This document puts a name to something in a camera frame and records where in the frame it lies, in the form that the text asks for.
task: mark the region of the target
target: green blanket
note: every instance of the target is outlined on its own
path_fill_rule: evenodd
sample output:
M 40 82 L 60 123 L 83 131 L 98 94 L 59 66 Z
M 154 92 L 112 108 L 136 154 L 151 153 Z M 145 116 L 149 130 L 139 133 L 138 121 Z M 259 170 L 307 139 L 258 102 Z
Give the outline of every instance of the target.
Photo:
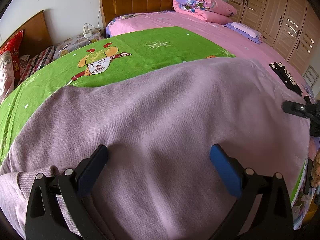
M 0 164 L 30 116 L 59 88 L 68 84 L 104 86 L 209 57 L 235 56 L 193 32 L 167 27 L 98 41 L 55 60 L 30 76 L 0 105 Z

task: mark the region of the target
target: folded quilt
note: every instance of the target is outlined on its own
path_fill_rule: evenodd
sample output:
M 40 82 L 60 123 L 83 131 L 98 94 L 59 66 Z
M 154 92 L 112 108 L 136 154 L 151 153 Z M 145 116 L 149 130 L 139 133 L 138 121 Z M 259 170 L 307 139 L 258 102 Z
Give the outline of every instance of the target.
M 222 0 L 173 0 L 173 8 L 176 12 L 218 24 L 232 22 L 228 16 L 237 14 L 236 8 Z

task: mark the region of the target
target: white pillowcase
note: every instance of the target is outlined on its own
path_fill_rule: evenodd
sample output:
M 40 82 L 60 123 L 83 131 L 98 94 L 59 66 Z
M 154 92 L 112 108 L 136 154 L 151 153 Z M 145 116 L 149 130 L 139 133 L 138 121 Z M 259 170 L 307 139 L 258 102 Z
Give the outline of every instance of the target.
M 14 73 L 10 51 L 0 55 L 0 104 L 14 89 Z

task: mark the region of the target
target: folded clothing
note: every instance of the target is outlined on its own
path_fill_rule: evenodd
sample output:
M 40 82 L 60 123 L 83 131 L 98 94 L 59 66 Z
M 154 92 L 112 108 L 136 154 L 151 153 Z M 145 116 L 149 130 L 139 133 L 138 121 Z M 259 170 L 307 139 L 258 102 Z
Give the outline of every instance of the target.
M 281 62 L 279 62 L 279 64 L 276 62 L 271 63 L 269 64 L 269 66 L 279 76 L 279 78 L 287 88 L 296 92 L 299 96 L 302 96 L 302 91 L 299 85 L 295 82 L 290 72 L 285 68 L 285 66 Z
M 173 0 L 172 4 L 176 12 L 222 25 L 231 23 L 228 16 L 237 14 L 236 8 L 222 0 Z
M 247 37 L 249 40 L 260 44 L 262 41 L 262 34 L 260 32 L 255 31 L 254 29 L 248 27 L 247 25 L 241 24 L 241 23 L 227 23 L 224 25 L 225 27 L 228 27 L 229 29 Z

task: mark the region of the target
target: black printed fabric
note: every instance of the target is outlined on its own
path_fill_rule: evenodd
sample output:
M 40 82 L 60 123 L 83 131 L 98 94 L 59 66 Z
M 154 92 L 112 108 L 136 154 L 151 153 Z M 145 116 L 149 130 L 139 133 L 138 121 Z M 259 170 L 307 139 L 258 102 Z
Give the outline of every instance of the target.
M 286 85 L 287 88 L 296 92 L 299 96 L 302 96 L 302 91 L 299 85 L 295 82 L 290 72 L 285 68 L 285 66 L 281 62 L 271 63 L 269 64 L 269 66 L 278 75 L 278 77 L 282 80 L 282 82 Z

